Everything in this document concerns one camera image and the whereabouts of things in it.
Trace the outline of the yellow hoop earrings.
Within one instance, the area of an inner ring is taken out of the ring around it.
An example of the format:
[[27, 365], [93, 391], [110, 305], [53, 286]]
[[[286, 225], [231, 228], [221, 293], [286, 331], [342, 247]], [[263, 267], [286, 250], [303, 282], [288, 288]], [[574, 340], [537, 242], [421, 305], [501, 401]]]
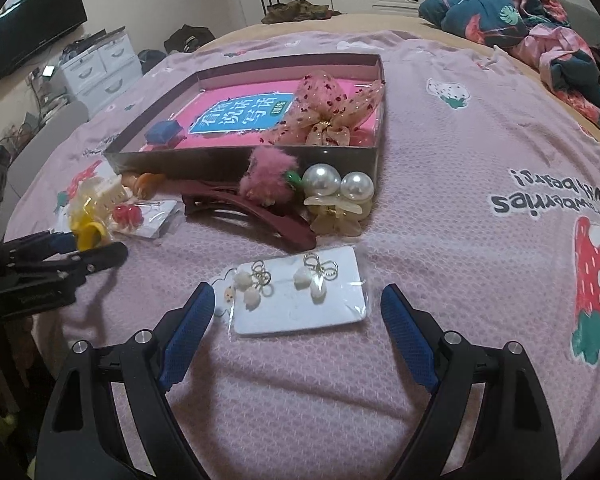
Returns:
[[68, 214], [69, 228], [76, 238], [79, 252], [106, 246], [111, 242], [106, 218], [95, 208], [95, 201], [86, 198]]

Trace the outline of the red cherry earrings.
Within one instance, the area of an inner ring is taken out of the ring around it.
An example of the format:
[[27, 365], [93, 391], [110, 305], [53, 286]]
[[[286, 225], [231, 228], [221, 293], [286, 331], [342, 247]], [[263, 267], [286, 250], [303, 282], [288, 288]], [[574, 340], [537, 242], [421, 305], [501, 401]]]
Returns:
[[114, 207], [109, 225], [114, 232], [153, 240], [166, 232], [178, 206], [176, 200], [123, 203]]

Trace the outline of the cream white hair claw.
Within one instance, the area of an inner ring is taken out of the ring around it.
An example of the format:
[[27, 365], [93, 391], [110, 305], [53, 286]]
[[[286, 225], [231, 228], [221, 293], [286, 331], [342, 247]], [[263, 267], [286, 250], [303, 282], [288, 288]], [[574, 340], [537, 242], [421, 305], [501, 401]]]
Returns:
[[132, 197], [132, 192], [122, 184], [122, 177], [91, 177], [79, 184], [76, 195], [70, 200], [68, 218], [70, 226], [92, 221], [106, 222], [115, 206]]

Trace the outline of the dark red hair clip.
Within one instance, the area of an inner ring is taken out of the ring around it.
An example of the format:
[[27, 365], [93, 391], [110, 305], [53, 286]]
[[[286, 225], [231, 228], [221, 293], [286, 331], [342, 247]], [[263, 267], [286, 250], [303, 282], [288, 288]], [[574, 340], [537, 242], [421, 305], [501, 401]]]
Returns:
[[203, 210], [238, 212], [266, 226], [289, 248], [308, 252], [317, 246], [316, 235], [309, 222], [292, 205], [258, 205], [239, 195], [237, 183], [181, 180], [178, 186], [186, 216]]

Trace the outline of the small blue jewelry box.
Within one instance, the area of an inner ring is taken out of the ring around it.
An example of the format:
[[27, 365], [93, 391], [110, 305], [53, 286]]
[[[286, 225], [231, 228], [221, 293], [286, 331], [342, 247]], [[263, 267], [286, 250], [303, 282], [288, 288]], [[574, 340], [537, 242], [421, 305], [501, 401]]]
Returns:
[[145, 132], [148, 146], [153, 148], [174, 148], [183, 136], [183, 127], [176, 120], [156, 122]]

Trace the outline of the white petal earrings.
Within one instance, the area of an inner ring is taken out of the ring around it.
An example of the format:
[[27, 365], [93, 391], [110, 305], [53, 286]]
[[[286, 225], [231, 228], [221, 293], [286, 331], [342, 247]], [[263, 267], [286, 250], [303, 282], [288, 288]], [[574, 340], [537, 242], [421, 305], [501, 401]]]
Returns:
[[361, 263], [352, 245], [239, 263], [211, 280], [214, 316], [238, 337], [362, 322], [370, 307]]

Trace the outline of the beige dotted mesh bow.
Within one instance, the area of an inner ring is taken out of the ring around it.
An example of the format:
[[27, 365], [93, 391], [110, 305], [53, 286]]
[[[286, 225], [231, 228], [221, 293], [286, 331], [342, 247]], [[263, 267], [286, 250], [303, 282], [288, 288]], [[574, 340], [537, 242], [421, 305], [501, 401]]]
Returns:
[[302, 78], [289, 110], [260, 142], [270, 145], [369, 146], [375, 133], [363, 125], [373, 116], [385, 94], [376, 79], [344, 90], [336, 79], [317, 70]]

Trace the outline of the orange beige hair claw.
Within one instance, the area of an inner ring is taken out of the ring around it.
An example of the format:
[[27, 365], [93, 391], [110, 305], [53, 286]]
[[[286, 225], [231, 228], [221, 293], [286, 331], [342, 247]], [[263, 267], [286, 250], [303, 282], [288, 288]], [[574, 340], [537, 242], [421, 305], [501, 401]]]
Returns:
[[151, 200], [162, 187], [166, 176], [164, 174], [122, 174], [121, 183], [128, 188], [132, 195], [139, 200]]

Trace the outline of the grey chair back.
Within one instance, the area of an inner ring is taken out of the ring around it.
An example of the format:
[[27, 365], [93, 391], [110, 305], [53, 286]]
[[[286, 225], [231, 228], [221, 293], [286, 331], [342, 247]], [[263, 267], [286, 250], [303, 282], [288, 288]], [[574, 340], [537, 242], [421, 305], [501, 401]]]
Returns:
[[50, 154], [68, 139], [76, 128], [88, 121], [87, 107], [79, 101], [64, 106], [27, 144], [10, 165], [0, 211], [0, 236], [20, 198], [27, 191]]

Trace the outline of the white plastic drawer cabinet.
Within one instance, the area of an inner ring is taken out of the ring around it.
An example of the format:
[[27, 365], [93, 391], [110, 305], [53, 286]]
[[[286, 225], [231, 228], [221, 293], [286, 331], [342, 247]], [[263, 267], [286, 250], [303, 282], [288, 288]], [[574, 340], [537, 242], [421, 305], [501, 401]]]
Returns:
[[142, 66], [124, 27], [56, 67], [52, 85], [80, 102], [92, 119], [142, 78]]

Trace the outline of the pink book in tray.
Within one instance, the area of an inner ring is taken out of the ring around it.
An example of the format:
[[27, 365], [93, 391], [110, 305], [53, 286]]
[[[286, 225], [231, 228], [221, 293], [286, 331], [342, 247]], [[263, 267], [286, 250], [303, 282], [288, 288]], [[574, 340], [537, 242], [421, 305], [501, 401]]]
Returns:
[[[263, 144], [260, 142], [261, 133], [274, 127], [284, 117], [302, 78], [270, 81], [267, 84], [243, 84], [199, 93], [177, 113], [165, 119], [176, 120], [183, 127], [182, 140], [174, 148], [227, 148]], [[335, 79], [344, 90], [370, 84], [355, 79]], [[363, 125], [373, 130], [375, 136], [379, 106]], [[145, 133], [144, 145], [140, 149], [143, 152], [167, 150], [148, 146]]]

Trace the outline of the dark bag on floor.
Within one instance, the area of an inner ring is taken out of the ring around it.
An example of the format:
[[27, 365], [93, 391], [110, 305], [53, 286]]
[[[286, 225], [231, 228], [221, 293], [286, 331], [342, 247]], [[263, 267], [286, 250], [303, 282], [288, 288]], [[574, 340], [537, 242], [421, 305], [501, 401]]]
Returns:
[[143, 74], [150, 72], [156, 65], [172, 53], [193, 53], [205, 46], [215, 36], [207, 27], [194, 27], [183, 25], [174, 32], [167, 40], [163, 41], [163, 49], [145, 49], [140, 51], [138, 59]]

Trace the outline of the large pearl hair clip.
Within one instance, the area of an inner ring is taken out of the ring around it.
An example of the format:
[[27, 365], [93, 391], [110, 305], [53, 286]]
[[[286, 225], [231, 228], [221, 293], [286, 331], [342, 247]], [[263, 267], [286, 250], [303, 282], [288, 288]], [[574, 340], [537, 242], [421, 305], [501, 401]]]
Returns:
[[315, 164], [302, 176], [303, 205], [311, 214], [317, 235], [360, 236], [361, 223], [373, 207], [375, 183], [362, 171], [340, 176], [327, 164]]

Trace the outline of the pink bear print blanket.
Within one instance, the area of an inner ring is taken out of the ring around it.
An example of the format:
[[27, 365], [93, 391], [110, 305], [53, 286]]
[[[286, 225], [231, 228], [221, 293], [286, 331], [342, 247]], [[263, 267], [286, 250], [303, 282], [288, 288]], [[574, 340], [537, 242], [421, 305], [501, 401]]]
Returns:
[[[400, 32], [304, 32], [171, 55], [56, 148], [7, 236], [51, 228], [58, 192], [198, 70], [355, 51], [381, 57], [387, 84], [361, 238], [370, 300], [396, 284], [474, 344], [521, 342], [570, 474], [600, 437], [600, 144], [504, 54]], [[212, 478], [383, 479], [428, 394], [373, 310], [361, 324], [277, 338], [232, 338], [215, 321], [169, 400]]]

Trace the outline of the dark shallow cardboard tray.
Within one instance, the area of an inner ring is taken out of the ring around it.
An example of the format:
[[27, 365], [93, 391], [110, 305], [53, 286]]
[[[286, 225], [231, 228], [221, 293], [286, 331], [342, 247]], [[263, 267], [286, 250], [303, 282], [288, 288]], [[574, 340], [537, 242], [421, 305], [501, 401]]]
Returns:
[[261, 58], [200, 70], [152, 103], [120, 133], [105, 156], [118, 174], [237, 181], [264, 130], [283, 120], [302, 79], [332, 76], [343, 97], [384, 76], [366, 53], [312, 53]]

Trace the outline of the olive clothes on bed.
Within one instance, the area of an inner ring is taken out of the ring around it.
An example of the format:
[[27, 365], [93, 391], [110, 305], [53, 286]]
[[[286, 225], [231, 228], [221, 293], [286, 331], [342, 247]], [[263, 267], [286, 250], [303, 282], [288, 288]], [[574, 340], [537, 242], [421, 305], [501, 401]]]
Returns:
[[292, 0], [288, 3], [275, 3], [268, 7], [261, 23], [265, 25], [294, 23], [311, 20], [329, 20], [341, 12], [332, 10], [328, 4], [313, 4], [308, 0]]

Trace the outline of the floral teal pink quilt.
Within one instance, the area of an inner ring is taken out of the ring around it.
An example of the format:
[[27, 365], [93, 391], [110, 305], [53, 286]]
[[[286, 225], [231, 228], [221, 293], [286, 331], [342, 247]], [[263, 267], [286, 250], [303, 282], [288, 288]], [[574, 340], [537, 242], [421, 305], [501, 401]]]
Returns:
[[600, 59], [558, 0], [425, 0], [418, 15], [536, 70], [562, 102], [600, 128]]

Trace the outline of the black wall television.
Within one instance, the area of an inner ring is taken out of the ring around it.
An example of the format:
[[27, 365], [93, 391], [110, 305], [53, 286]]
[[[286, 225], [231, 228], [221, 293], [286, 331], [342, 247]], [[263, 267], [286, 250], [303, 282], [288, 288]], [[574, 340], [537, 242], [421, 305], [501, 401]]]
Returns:
[[20, 0], [0, 15], [0, 80], [86, 21], [82, 0]]

